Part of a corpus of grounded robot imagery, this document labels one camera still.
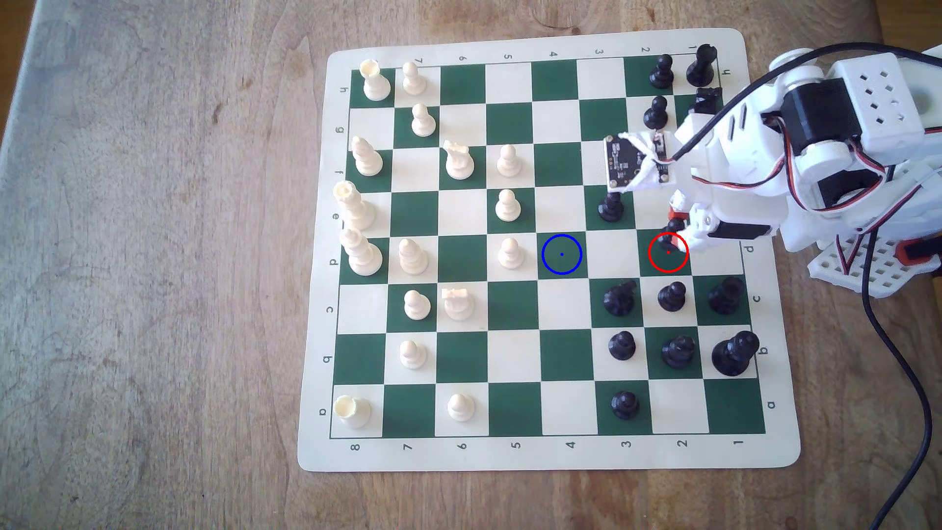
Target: wood grain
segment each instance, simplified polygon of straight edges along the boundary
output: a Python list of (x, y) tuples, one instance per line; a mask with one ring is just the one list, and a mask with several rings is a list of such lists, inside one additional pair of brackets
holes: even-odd
[[(921, 437), (853, 293), (776, 248), (803, 455), (782, 470), (309, 473), (297, 464), (327, 56), (732, 25), (753, 76), (877, 40), (869, 2), (44, 0), (0, 156), (0, 522), (846, 528)], [(875, 304), (931, 399), (928, 278)], [(886, 528), (942, 525), (937, 447)]]

